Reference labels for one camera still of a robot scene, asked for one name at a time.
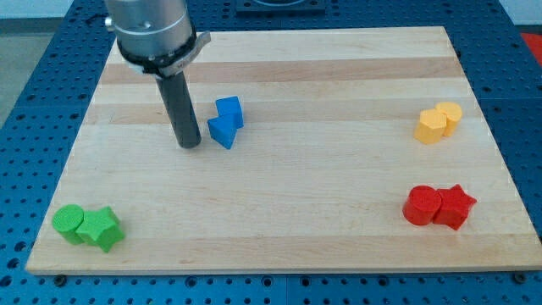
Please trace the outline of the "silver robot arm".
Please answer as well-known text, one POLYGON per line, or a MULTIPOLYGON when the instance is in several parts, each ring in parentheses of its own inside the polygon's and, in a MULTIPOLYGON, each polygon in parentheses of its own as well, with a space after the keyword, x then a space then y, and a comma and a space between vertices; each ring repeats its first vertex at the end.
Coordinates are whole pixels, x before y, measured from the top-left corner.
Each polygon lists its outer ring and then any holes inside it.
POLYGON ((121 55, 158 79, 183 72, 211 34, 196 33, 186 0, 106 0, 105 26, 114 32, 121 55))

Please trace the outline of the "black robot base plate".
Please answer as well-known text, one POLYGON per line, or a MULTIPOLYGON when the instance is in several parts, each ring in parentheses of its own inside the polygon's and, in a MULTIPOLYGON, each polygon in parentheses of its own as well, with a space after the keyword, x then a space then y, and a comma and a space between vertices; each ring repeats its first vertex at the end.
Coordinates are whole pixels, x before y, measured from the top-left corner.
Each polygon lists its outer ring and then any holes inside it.
POLYGON ((327 0, 235 0, 238 15, 323 14, 327 0))

